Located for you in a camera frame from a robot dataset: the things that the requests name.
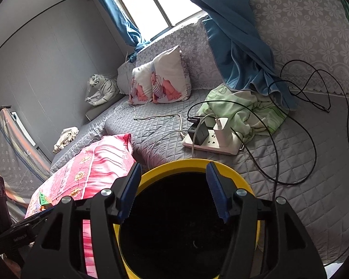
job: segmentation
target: green and white towel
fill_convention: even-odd
[[[287,117],[272,103],[269,97],[247,90],[232,92],[223,84],[211,90],[206,100],[235,101],[247,106],[257,114],[272,134]],[[239,133],[245,143],[252,140],[255,135],[269,135],[258,118],[238,104],[228,102],[203,103],[197,115],[209,113],[229,118],[231,120],[230,126]]]

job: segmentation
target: white tiger plush toy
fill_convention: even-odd
[[[94,95],[85,99],[87,103],[93,106],[101,105],[119,93],[116,78],[109,79],[103,75],[95,74],[89,78],[88,84],[92,88],[98,87]]]

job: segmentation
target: blue curtain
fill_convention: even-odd
[[[116,29],[124,39],[127,45],[135,47],[134,53],[129,55],[129,61],[133,63],[136,60],[137,53],[144,48],[150,41],[145,41],[140,30],[127,18],[127,16],[120,10],[114,0],[98,0],[103,8],[110,15],[114,22]]]
[[[255,28],[249,0],[191,1],[209,14],[204,25],[225,84],[232,90],[268,95],[268,85],[280,79],[274,72],[273,53]],[[276,83],[271,92],[281,106],[296,107],[286,83]]]

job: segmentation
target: white power strip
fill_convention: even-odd
[[[218,154],[226,154],[226,155],[237,155],[238,151],[242,145],[239,138],[233,133],[233,140],[230,142],[227,147],[220,147],[218,145],[216,134],[213,130],[208,130],[209,136],[205,139],[205,141],[201,145],[194,145],[194,149],[198,149],[201,151],[208,151]],[[191,148],[193,145],[193,141],[189,135],[186,135],[182,141],[182,145],[188,148]]]

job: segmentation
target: silver bolt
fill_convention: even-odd
[[[110,189],[103,189],[101,191],[102,196],[109,196],[112,193]]]
[[[284,205],[287,200],[284,197],[277,197],[276,202],[278,202],[280,205]]]
[[[245,189],[238,189],[237,190],[237,195],[239,195],[239,196],[246,196],[247,195],[247,191]]]
[[[71,197],[70,196],[65,196],[62,197],[61,202],[62,203],[69,203],[71,201]]]

